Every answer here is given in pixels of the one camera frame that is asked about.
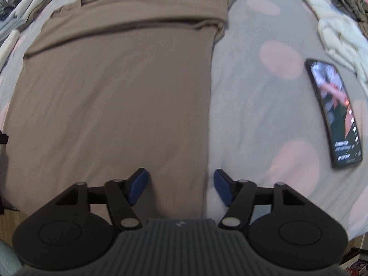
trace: phone screen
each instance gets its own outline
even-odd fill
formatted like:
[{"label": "phone screen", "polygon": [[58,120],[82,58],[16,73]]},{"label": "phone screen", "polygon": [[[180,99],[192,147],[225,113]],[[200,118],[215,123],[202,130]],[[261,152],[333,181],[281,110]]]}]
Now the phone screen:
[{"label": "phone screen", "polygon": [[309,60],[307,63],[314,87],[321,97],[319,100],[329,131],[333,166],[344,167],[361,162],[362,150],[356,119],[337,68],[318,60]]}]

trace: striped clothing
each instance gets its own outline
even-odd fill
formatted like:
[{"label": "striped clothing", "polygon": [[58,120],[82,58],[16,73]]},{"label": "striped clothing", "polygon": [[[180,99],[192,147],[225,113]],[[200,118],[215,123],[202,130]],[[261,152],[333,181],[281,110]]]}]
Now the striped clothing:
[{"label": "striped clothing", "polygon": [[365,0],[331,0],[332,4],[358,22],[362,34],[368,39],[368,3]]}]

